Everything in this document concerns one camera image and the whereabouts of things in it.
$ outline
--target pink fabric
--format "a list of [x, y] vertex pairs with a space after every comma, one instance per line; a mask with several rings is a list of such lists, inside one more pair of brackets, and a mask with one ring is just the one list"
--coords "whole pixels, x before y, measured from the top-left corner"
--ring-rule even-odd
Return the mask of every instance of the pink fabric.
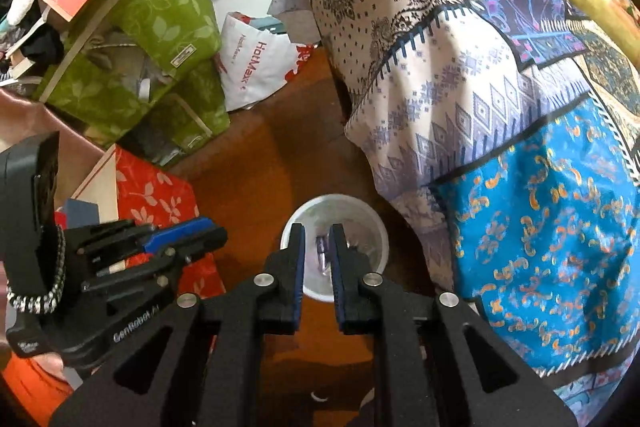
[[60, 168], [55, 198], [58, 207], [98, 163], [102, 150], [73, 131], [44, 104], [0, 89], [0, 151], [28, 136], [56, 130], [60, 131]]

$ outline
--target metal screw head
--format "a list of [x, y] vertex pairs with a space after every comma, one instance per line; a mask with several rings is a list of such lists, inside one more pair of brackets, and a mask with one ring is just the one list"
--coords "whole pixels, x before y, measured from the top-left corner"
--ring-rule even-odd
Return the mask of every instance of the metal screw head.
[[180, 308], [192, 308], [197, 304], [198, 296], [193, 293], [183, 293], [178, 297], [176, 302], [178, 302]]
[[362, 282], [367, 286], [380, 286], [382, 284], [382, 275], [375, 272], [369, 272], [362, 278]]
[[447, 308], [453, 308], [458, 305], [460, 299], [455, 293], [444, 292], [440, 294], [440, 304], [446, 306]]
[[270, 273], [258, 273], [254, 277], [254, 284], [256, 286], [271, 286], [274, 282], [273, 275]]

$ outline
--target wooden floor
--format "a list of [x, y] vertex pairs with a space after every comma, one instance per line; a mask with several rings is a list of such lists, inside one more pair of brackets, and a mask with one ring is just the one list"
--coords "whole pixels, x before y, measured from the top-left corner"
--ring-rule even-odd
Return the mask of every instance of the wooden floor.
[[[360, 198], [380, 214], [390, 240], [385, 276], [431, 293], [415, 233], [380, 197], [369, 164], [343, 133], [343, 117], [322, 49], [296, 79], [248, 111], [232, 114], [226, 133], [178, 165], [200, 212], [228, 230], [216, 253], [227, 288], [259, 273], [284, 224], [321, 194]], [[343, 426], [372, 388], [372, 341], [338, 332], [331, 304], [303, 299], [295, 337], [266, 341], [260, 425]], [[316, 392], [329, 400], [311, 400]]]

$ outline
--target white plastic bag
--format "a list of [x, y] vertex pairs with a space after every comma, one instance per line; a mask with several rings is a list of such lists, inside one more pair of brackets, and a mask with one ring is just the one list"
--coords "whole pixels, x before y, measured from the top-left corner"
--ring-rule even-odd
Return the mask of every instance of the white plastic bag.
[[222, 26], [216, 62], [227, 111], [251, 108], [285, 86], [313, 50], [313, 46], [292, 44], [287, 35], [253, 28], [245, 22], [249, 20], [229, 13]]

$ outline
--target green bag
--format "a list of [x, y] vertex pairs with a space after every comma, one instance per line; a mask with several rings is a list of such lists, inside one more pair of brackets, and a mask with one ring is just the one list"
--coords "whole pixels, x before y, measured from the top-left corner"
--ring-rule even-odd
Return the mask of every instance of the green bag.
[[211, 60], [196, 66], [128, 133], [120, 145], [167, 168], [229, 127], [220, 76]]
[[211, 60], [204, 60], [176, 84], [148, 115], [151, 125], [185, 154], [200, 149], [229, 127], [220, 76]]
[[[84, 135], [107, 147], [220, 44], [211, 0], [90, 0], [33, 98], [78, 118]], [[118, 63], [136, 45], [142, 55]]]

